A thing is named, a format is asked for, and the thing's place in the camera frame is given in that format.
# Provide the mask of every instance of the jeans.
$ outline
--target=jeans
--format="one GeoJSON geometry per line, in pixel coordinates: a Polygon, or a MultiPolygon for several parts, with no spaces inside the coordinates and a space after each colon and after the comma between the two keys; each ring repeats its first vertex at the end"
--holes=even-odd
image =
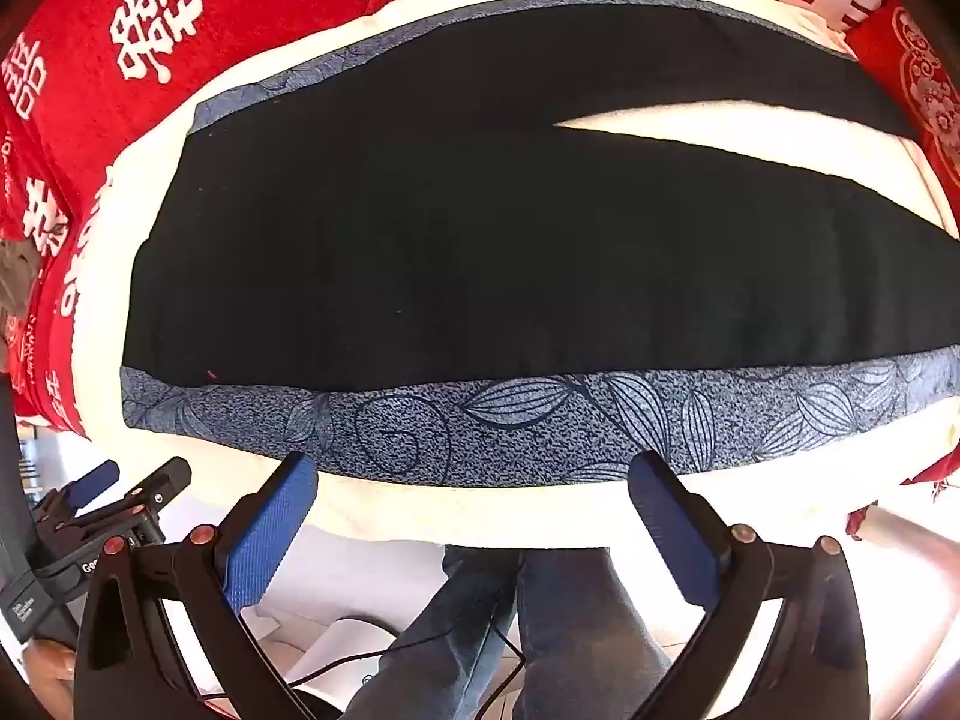
{"type": "Polygon", "coordinates": [[[493,629],[506,635],[515,613],[514,720],[629,720],[668,669],[604,549],[448,547],[443,570],[342,720],[469,720],[503,654],[493,629]]]}

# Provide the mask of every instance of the blue gripper pad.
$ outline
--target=blue gripper pad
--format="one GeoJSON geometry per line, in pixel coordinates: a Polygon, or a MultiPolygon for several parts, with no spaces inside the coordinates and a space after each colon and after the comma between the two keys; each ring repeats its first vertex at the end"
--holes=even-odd
{"type": "MultiPolygon", "coordinates": [[[[683,600],[712,610],[720,599],[719,560],[675,497],[675,494],[689,493],[685,489],[681,493],[671,491],[651,463],[663,461],[656,455],[650,458],[644,453],[630,463],[627,473],[630,499],[670,569],[683,600]]],[[[676,477],[674,481],[682,484],[676,477]]]]}
{"type": "Polygon", "coordinates": [[[259,603],[317,499],[317,466],[301,455],[227,558],[224,596],[234,613],[259,603]]]}
{"type": "Polygon", "coordinates": [[[70,484],[66,502],[72,509],[83,509],[119,481],[120,467],[112,460],[104,461],[89,474],[70,484]]]}

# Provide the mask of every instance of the white fabric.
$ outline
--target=white fabric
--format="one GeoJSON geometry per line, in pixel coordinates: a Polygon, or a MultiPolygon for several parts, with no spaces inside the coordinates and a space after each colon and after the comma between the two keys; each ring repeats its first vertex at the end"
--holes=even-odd
{"type": "Polygon", "coordinates": [[[864,124],[732,100],[616,111],[562,126],[697,143],[838,175],[958,237],[947,196],[920,147],[864,124]]]}
{"type": "MultiPolygon", "coordinates": [[[[119,368],[133,258],[173,178],[197,103],[383,30],[482,1],[494,0],[395,1],[376,14],[251,57],[211,81],[119,155],[80,265],[73,375],[86,432],[127,474],[142,478],[181,455],[194,469],[192,493],[229,506],[255,490],[275,467],[266,458],[188,437],[132,430],[123,423],[119,368]]],[[[797,7],[770,0],[708,1],[762,16],[820,45],[845,48],[820,17],[797,7]]],[[[707,495],[728,521],[760,525],[765,517],[781,520],[818,506],[851,511],[874,500],[877,490],[919,472],[952,449],[958,407],[960,398],[950,399],[803,456],[712,471],[686,477],[685,482],[707,495]]],[[[320,474],[320,493],[309,521],[354,538],[560,547],[607,544],[634,517],[623,483],[463,490],[320,474]]]]}

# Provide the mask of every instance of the copper screw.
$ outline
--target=copper screw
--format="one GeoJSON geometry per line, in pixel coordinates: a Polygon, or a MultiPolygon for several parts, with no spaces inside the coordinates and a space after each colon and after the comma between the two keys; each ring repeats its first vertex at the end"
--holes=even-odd
{"type": "Polygon", "coordinates": [[[752,544],[757,540],[757,531],[749,525],[733,525],[730,528],[733,537],[741,544],[752,544]]]}
{"type": "Polygon", "coordinates": [[[217,535],[216,529],[212,525],[198,525],[190,531],[190,541],[201,546],[213,541],[213,536],[217,535]]]}
{"type": "Polygon", "coordinates": [[[841,552],[840,542],[833,536],[822,536],[820,539],[820,548],[826,552],[827,555],[833,555],[834,557],[841,552]]]}
{"type": "Polygon", "coordinates": [[[127,543],[123,540],[123,536],[113,536],[108,538],[107,543],[104,544],[104,552],[107,555],[116,555],[118,552],[123,552],[125,546],[127,546],[127,543]]]}

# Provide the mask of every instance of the hand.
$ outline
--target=hand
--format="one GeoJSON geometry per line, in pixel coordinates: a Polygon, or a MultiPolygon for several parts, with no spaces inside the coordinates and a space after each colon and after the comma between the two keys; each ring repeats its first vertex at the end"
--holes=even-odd
{"type": "Polygon", "coordinates": [[[54,641],[33,640],[23,651],[30,690],[53,720],[73,720],[73,672],[77,656],[54,641]]]}

